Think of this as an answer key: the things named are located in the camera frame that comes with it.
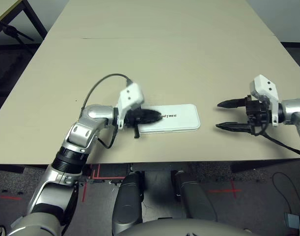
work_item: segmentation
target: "wire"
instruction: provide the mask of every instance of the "wire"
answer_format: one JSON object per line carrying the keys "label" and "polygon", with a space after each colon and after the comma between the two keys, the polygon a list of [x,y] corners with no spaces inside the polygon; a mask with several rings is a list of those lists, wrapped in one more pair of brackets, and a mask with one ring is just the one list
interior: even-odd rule
{"label": "wire", "polygon": [[289,204],[287,198],[286,198],[286,197],[284,196],[284,194],[277,188],[277,186],[276,186],[276,184],[275,184],[275,182],[274,182],[274,176],[277,175],[277,174],[284,175],[284,176],[287,177],[287,179],[291,182],[291,184],[292,184],[292,186],[293,186],[293,188],[294,188],[294,190],[295,190],[295,192],[296,192],[296,195],[297,195],[297,198],[298,198],[298,200],[299,200],[299,203],[300,203],[300,197],[299,197],[298,191],[297,191],[297,189],[296,189],[296,187],[295,187],[293,181],[291,180],[291,178],[288,177],[287,174],[284,174],[283,172],[275,172],[275,173],[272,175],[272,184],[273,184],[274,188],[275,188],[275,189],[279,192],[279,194],[282,195],[282,197],[285,199],[285,201],[286,201],[286,203],[287,203],[287,205],[288,205],[288,208],[289,208],[289,213],[292,214],[292,208],[291,208],[291,206],[290,206],[290,204]]}
{"label": "wire", "polygon": [[269,104],[267,102],[263,102],[266,106],[266,113],[267,113],[267,120],[266,120],[266,125],[264,126],[264,128],[261,129],[261,131],[259,133],[254,134],[254,136],[259,136],[262,135],[266,132],[269,123],[270,123],[270,116],[269,116]]}
{"label": "wire", "polygon": [[[82,113],[83,113],[83,110],[85,109],[85,106],[86,106],[86,103],[90,97],[90,95],[92,94],[92,92],[95,90],[95,88],[102,82],[104,81],[105,79],[109,78],[109,77],[112,77],[112,76],[121,76],[123,78],[125,78],[127,80],[127,86],[129,84],[132,83],[132,80],[128,78],[128,76],[126,75],[123,75],[123,74],[118,74],[118,73],[114,73],[114,74],[109,74],[103,78],[101,78],[98,82],[95,83],[95,85],[90,89],[89,93],[87,94],[84,102],[83,102],[83,105],[81,107],[81,111],[80,111],[80,115],[79,115],[79,119],[81,118],[82,116]],[[111,138],[111,142],[110,144],[107,146],[100,138],[98,138],[97,140],[107,149],[111,148],[111,146],[113,145],[114,141],[115,141],[115,138],[117,136],[117,132],[118,132],[118,125],[115,126],[115,129],[113,131],[113,134],[112,134],[112,138]]]}
{"label": "wire", "polygon": [[115,126],[114,132],[113,132],[113,134],[112,134],[111,142],[110,142],[110,144],[109,144],[108,146],[107,146],[100,138],[98,138],[97,140],[98,140],[105,148],[110,149],[111,146],[113,145],[114,141],[115,141],[117,132],[118,132],[118,125]]}
{"label": "wire", "polygon": [[80,116],[79,118],[82,116],[82,112],[83,110],[85,109],[85,106],[86,106],[86,103],[89,99],[89,97],[91,96],[92,92],[95,90],[95,88],[102,82],[104,81],[105,79],[109,78],[109,77],[112,77],[112,76],[121,76],[121,77],[124,77],[126,80],[127,80],[127,85],[129,85],[130,83],[132,83],[132,80],[128,78],[128,76],[126,75],[123,75],[123,74],[118,74],[118,73],[115,73],[115,74],[109,74],[103,78],[101,78],[95,85],[93,85],[93,87],[91,88],[91,90],[89,91],[89,93],[87,94],[84,102],[83,102],[83,105],[81,107],[81,111],[80,111]]}
{"label": "wire", "polygon": [[278,145],[280,145],[280,146],[282,146],[282,147],[284,147],[284,148],[287,148],[288,150],[293,151],[294,153],[297,153],[298,155],[300,155],[300,150],[295,149],[295,148],[292,148],[292,147],[290,147],[290,146],[287,146],[287,145],[283,144],[283,143],[280,142],[279,140],[276,140],[276,139],[270,137],[267,133],[263,133],[263,134],[261,134],[261,135],[262,135],[263,137],[265,137],[266,139],[272,141],[273,143],[278,144]]}

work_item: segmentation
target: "robotic arm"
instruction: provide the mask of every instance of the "robotic arm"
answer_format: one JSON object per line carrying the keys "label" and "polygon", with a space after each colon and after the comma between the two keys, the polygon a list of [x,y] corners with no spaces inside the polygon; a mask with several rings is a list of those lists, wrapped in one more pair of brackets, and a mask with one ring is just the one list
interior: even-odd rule
{"label": "robotic arm", "polygon": [[100,131],[115,126],[111,146],[117,129],[122,129],[125,124],[135,128],[135,138],[138,138],[138,124],[161,119],[159,112],[141,109],[143,102],[141,89],[132,83],[121,91],[116,108],[101,105],[85,107],[35,189],[27,215],[9,235],[63,235],[76,209],[79,178],[86,160],[97,141],[106,146],[98,138]]}
{"label": "robotic arm", "polygon": [[[226,100],[218,104],[218,107],[224,108],[245,106],[248,122],[224,122],[217,124],[216,127],[232,132],[247,132],[254,136],[263,135],[274,140],[265,133],[270,123],[273,127],[277,127],[279,123],[294,124],[300,136],[300,98],[279,103],[275,84],[263,75],[257,76],[251,82],[250,93],[258,100],[251,100],[251,95],[248,95],[242,99]],[[261,131],[256,132],[257,127],[261,127]]]}

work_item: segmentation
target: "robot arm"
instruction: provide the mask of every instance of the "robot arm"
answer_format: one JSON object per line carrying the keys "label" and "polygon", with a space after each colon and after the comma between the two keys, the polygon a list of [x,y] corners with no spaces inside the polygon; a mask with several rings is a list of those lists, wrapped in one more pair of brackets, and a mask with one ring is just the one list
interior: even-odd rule
{"label": "robot arm", "polygon": [[[82,169],[99,140],[100,131],[111,125],[122,129],[125,122],[130,120],[138,121],[132,124],[136,127],[138,123],[148,122],[136,117],[142,116],[140,105],[143,101],[139,86],[132,83],[121,91],[116,108],[101,105],[85,107],[79,120],[69,129],[53,163],[47,167],[35,189],[28,204],[27,215],[9,235],[63,235],[76,208]],[[160,113],[150,113],[151,122],[160,120]]]}
{"label": "robot arm", "polygon": [[265,130],[272,123],[294,124],[300,136],[300,99],[284,100],[279,103],[276,86],[263,75],[257,76],[250,84],[250,93],[258,100],[251,100],[251,95],[242,99],[226,100],[218,107],[237,108],[245,106],[247,123],[224,122],[216,127],[232,132],[247,132],[252,135],[266,135]]}

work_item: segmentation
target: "white table surface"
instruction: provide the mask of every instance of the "white table surface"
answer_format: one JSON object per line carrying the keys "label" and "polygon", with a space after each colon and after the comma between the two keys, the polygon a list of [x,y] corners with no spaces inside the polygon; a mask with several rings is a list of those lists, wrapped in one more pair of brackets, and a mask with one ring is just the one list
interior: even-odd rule
{"label": "white table surface", "polygon": [[[245,97],[258,74],[276,83],[280,100],[300,97],[300,67],[244,0],[70,0],[0,110],[0,163],[51,163],[86,94],[110,73],[140,84],[149,105],[196,105],[201,127],[138,140],[126,129],[88,163],[299,157],[215,127],[246,121],[245,109],[217,104]],[[115,105],[124,85],[106,80],[89,104]],[[294,126],[268,133],[300,149]]]}

